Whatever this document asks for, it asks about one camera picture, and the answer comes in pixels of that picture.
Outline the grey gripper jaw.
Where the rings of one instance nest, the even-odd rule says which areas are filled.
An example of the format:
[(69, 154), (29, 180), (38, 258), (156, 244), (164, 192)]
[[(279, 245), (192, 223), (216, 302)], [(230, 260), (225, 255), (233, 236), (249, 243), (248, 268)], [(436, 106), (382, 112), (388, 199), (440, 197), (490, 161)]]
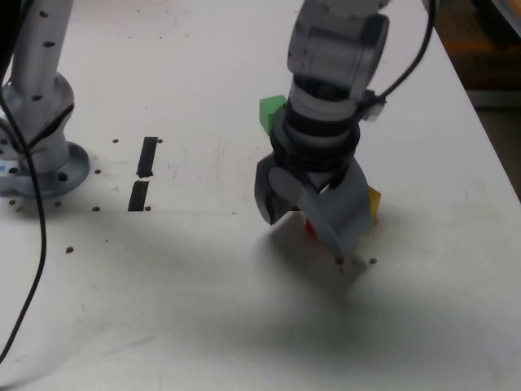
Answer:
[(292, 205), (278, 196), (269, 183), (269, 171), (276, 166), (272, 156), (262, 159), (256, 167), (254, 196), (261, 216), (270, 225), (274, 225), (286, 213), (292, 211)]
[(272, 168), (268, 179), (278, 196), (304, 213), (317, 237), (338, 259), (370, 228), (370, 189), (356, 161), (337, 187), (323, 193), (280, 167)]

